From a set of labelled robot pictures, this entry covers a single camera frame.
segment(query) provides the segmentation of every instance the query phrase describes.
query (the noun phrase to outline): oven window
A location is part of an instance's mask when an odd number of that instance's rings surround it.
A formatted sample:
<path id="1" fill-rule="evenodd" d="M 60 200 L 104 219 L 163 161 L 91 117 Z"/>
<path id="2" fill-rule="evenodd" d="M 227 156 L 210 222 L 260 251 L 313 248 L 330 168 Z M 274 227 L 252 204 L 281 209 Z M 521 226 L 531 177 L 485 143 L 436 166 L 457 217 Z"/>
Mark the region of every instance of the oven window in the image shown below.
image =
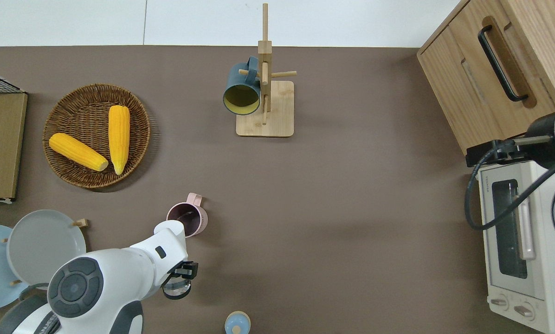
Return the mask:
<path id="1" fill-rule="evenodd" d="M 508 207 L 517 194 L 517 180 L 502 180 L 492 183 L 494 216 Z M 527 278 L 527 264 L 519 257 L 519 238 L 517 236 L 515 212 L 498 222 L 495 228 L 500 272 L 517 278 Z"/>

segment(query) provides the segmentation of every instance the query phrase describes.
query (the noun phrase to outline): wooden cabinet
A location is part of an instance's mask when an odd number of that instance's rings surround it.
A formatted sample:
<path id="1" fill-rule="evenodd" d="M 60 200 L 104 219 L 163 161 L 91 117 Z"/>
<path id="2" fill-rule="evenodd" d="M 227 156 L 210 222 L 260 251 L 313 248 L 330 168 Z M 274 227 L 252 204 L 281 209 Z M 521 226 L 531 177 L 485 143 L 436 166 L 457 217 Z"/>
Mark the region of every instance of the wooden cabinet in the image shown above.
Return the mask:
<path id="1" fill-rule="evenodd" d="M 520 135 L 555 112 L 555 0 L 464 0 L 418 59 L 464 152 Z"/>

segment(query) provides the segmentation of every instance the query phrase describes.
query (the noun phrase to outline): wooden cutting board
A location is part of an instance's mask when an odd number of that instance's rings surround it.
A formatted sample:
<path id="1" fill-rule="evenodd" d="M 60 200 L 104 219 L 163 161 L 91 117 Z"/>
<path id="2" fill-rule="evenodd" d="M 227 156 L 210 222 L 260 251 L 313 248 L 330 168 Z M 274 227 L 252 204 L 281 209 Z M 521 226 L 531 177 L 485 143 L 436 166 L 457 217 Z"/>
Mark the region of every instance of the wooden cutting board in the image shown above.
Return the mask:
<path id="1" fill-rule="evenodd" d="M 16 197 L 26 93 L 0 94 L 0 199 Z"/>

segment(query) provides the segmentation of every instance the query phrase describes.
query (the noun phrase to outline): black drawer handle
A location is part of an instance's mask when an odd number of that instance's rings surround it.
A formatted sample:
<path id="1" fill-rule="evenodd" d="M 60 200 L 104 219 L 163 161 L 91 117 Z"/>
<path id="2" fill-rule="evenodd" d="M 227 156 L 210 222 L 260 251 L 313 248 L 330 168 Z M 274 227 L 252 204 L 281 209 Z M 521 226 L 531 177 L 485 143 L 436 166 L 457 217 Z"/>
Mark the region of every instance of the black drawer handle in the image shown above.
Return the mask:
<path id="1" fill-rule="evenodd" d="M 479 44 L 482 46 L 482 49 L 484 50 L 486 57 L 488 57 L 488 61 L 490 62 L 490 65 L 492 65 L 492 69 L 494 70 L 494 73 L 496 73 L 496 77 L 498 78 L 500 85 L 502 85 L 502 89 L 504 90 L 504 93 L 506 94 L 506 96 L 511 101 L 514 101 L 514 102 L 523 101 L 528 97 L 528 95 L 525 94 L 525 95 L 519 96 L 515 94 L 515 92 L 513 91 L 513 88 L 509 84 L 509 80 L 507 79 L 506 75 L 502 71 L 502 68 L 500 67 L 500 64 L 498 63 L 498 59 L 496 59 L 496 56 L 492 51 L 492 48 L 490 47 L 488 40 L 486 39 L 485 32 L 489 32 L 490 30 L 492 30 L 492 25 L 485 26 L 482 30 L 479 31 L 479 34 L 478 34 Z"/>

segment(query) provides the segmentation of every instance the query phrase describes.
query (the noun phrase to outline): mug tree stand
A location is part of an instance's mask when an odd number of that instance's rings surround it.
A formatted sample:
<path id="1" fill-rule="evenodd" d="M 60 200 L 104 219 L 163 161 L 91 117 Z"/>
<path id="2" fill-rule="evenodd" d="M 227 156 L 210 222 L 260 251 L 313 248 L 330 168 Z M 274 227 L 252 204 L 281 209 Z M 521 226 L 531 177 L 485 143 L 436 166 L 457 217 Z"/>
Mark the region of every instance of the mug tree stand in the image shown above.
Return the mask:
<path id="1" fill-rule="evenodd" d="M 272 78 L 296 76 L 296 71 L 271 71 L 271 41 L 267 40 L 267 4 L 263 4 L 263 40 L 258 43 L 261 82 L 256 112 L 237 116 L 237 135 L 242 137 L 290 137 L 294 135 L 294 83 Z M 248 71 L 239 70 L 246 75 Z"/>

